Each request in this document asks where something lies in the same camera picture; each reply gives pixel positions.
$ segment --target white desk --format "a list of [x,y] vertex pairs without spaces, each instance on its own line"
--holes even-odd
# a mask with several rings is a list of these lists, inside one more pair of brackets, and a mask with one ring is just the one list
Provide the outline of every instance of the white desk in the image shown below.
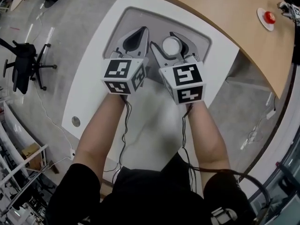
[[[211,104],[222,86],[239,51],[238,47],[202,19],[164,0],[117,0],[95,32],[74,77],[67,99],[62,126],[80,138],[91,117],[107,94],[99,79],[103,52],[119,18],[128,7],[148,10],[182,23],[203,33],[212,40],[204,66],[207,74],[205,103]],[[128,168],[161,170],[182,145],[184,106],[176,106],[166,89],[146,79],[143,88],[128,96],[133,111],[128,123],[127,148],[122,164]],[[119,160],[123,146],[124,118],[121,117],[112,149],[108,157]],[[72,117],[80,119],[80,126],[72,124]],[[187,146],[192,145],[187,122]]]

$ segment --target office chair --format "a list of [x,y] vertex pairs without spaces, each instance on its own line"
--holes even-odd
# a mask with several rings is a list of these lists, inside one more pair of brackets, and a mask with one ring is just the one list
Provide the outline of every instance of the office chair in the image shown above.
[[46,91],[47,87],[42,86],[41,77],[39,74],[40,68],[53,68],[56,69],[56,65],[43,66],[41,62],[44,50],[46,47],[51,47],[51,44],[45,44],[39,55],[36,54],[36,49],[34,45],[25,43],[19,44],[13,41],[15,47],[9,45],[3,39],[0,38],[0,45],[4,46],[12,53],[16,55],[16,59],[12,63],[8,63],[5,60],[5,65],[3,69],[3,77],[5,77],[6,69],[14,67],[12,80],[14,83],[13,91],[15,92],[18,88],[22,94],[26,94],[28,89],[29,80],[34,81],[33,77],[36,75],[38,85],[40,89]]

